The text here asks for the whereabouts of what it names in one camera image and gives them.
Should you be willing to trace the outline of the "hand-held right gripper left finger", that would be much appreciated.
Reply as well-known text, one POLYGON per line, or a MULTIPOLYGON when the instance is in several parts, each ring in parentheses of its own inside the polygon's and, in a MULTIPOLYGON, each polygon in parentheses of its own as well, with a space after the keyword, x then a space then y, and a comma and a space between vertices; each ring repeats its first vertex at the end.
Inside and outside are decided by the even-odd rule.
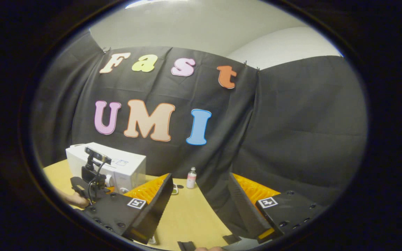
POLYGON ((172 191, 172 174, 161 175, 123 195, 103 192, 82 214, 123 238, 147 244, 161 221, 172 191))

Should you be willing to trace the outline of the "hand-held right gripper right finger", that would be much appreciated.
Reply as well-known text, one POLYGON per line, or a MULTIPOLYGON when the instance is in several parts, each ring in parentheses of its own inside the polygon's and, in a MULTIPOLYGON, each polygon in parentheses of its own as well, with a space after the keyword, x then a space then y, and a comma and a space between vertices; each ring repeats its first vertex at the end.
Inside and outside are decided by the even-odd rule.
POLYGON ((324 207, 293 190, 278 192, 234 173, 228 188, 250 237, 264 243, 298 230, 324 207))

